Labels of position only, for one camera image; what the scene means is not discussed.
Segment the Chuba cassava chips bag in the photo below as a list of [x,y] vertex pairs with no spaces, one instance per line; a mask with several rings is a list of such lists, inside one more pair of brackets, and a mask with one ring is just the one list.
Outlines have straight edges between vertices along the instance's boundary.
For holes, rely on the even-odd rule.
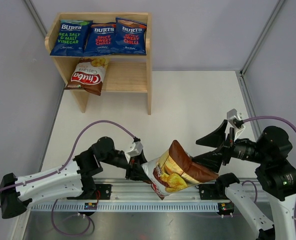
[[100,96],[109,62],[106,57],[80,58],[65,90],[82,89]]
[[160,199],[218,178],[214,171],[194,163],[177,140],[159,158],[142,164],[142,169]]

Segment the Burts spicy chilli bag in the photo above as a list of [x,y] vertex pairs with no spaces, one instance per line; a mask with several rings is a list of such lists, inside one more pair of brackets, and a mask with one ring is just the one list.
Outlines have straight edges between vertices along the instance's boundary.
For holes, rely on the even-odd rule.
[[115,27],[115,22],[92,24],[84,50],[84,56],[95,57],[116,54]]
[[145,32],[147,25],[143,22],[116,17],[115,43],[117,53],[145,55]]

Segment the Burts sea salt vinegar bag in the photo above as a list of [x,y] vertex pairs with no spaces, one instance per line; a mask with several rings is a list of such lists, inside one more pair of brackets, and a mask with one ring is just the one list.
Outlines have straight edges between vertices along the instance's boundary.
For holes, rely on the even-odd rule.
[[58,37],[50,55],[83,56],[91,24],[91,20],[60,20]]

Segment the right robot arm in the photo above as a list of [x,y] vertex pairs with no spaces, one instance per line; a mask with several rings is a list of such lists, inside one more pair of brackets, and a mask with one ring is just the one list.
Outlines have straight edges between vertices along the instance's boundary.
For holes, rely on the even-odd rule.
[[273,218],[262,213],[233,173],[219,176],[212,184],[199,185],[200,198],[230,200],[258,240],[296,240],[296,169],[287,160],[292,150],[289,136],[282,128],[267,126],[256,141],[239,139],[243,128],[243,120],[224,120],[196,141],[213,151],[195,156],[193,161],[216,172],[232,158],[258,164],[255,175],[267,195]]

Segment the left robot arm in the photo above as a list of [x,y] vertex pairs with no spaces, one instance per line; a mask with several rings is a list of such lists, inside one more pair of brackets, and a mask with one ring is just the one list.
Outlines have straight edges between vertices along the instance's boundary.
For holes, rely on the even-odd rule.
[[17,217],[35,205],[56,199],[94,198],[97,188],[93,177],[103,171],[102,164],[124,169],[128,180],[150,183],[142,168],[146,162],[138,138],[134,138],[128,151],[122,151],[104,136],[65,166],[22,177],[6,174],[0,184],[2,218]]

